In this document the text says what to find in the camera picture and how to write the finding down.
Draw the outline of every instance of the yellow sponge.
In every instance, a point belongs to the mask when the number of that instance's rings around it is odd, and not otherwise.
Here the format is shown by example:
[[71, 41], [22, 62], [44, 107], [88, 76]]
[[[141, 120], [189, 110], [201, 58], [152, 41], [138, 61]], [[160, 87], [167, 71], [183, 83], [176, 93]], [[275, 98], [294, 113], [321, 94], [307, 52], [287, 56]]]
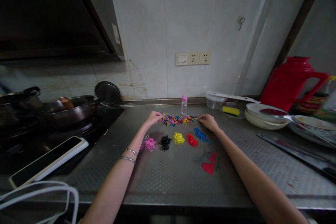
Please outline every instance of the yellow sponge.
[[231, 108], [231, 107], [223, 107], [222, 111], [224, 113], [229, 113], [229, 114], [233, 114], [235, 116], [239, 116], [240, 115], [240, 110], [237, 108]]

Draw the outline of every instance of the pot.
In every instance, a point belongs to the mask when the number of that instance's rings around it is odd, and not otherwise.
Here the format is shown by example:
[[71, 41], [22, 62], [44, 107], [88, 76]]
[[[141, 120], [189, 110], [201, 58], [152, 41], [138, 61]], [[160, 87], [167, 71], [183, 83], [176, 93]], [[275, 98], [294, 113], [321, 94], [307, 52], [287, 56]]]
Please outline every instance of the pot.
[[90, 117], [97, 111], [97, 104], [104, 99], [95, 100], [94, 96], [69, 98], [73, 109], [65, 109], [60, 100], [48, 103], [35, 111], [39, 124], [47, 129], [60, 129], [73, 126]]
[[0, 95], [0, 129], [15, 127], [34, 109], [43, 104], [37, 98], [39, 87], [31, 87], [22, 92]]

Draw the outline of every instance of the red thermos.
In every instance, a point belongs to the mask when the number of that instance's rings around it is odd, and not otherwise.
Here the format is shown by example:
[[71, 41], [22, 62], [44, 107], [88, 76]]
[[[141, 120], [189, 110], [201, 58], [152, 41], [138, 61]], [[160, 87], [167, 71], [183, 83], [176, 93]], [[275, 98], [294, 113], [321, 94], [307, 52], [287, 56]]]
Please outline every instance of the red thermos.
[[[261, 95], [261, 103], [288, 112], [293, 103], [308, 100], [329, 78], [327, 73], [314, 72], [308, 61], [309, 57], [288, 57], [286, 63], [275, 68]], [[296, 100], [309, 78], [320, 81], [302, 100]]]

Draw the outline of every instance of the knife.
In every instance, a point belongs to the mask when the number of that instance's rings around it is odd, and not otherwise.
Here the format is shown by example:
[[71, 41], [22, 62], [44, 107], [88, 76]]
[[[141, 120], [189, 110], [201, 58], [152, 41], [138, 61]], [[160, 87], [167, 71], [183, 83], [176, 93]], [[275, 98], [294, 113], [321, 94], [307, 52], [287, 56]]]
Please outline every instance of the knife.
[[313, 153], [301, 150], [279, 138], [272, 139], [269, 136], [265, 136], [263, 134], [257, 134], [257, 136], [269, 142], [270, 144], [273, 144], [274, 146], [282, 149], [283, 151], [297, 157], [298, 159], [310, 164], [311, 166], [315, 167], [316, 169], [327, 175], [329, 178], [332, 178], [333, 181], [336, 180], [336, 165], [334, 165], [329, 160], [317, 156]]

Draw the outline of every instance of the spoon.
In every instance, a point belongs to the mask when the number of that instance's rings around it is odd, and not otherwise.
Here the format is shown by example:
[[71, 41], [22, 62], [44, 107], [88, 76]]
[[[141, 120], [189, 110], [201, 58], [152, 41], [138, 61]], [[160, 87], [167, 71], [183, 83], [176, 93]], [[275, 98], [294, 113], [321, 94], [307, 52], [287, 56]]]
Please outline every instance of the spoon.
[[335, 149], [336, 149], [336, 145], [331, 143], [329, 140], [325, 139], [324, 137], [316, 134], [315, 132], [313, 132], [312, 130], [308, 129], [304, 124], [302, 123], [298, 123], [296, 121], [293, 120], [293, 116], [292, 115], [289, 115], [288, 113], [286, 112], [283, 112], [283, 111], [279, 111], [279, 110], [275, 110], [275, 109], [272, 109], [272, 108], [265, 108], [265, 109], [262, 109], [259, 111], [261, 114], [264, 114], [264, 115], [269, 115], [269, 116], [272, 116], [272, 117], [275, 117], [275, 118], [284, 118], [284, 119], [288, 119], [290, 120], [291, 122], [297, 124], [297, 125], [300, 125], [300, 127], [304, 128], [306, 131], [308, 131], [309, 133], [313, 134], [314, 136], [318, 137], [319, 139], [323, 140], [324, 142], [330, 144], [331, 146], [333, 146]]

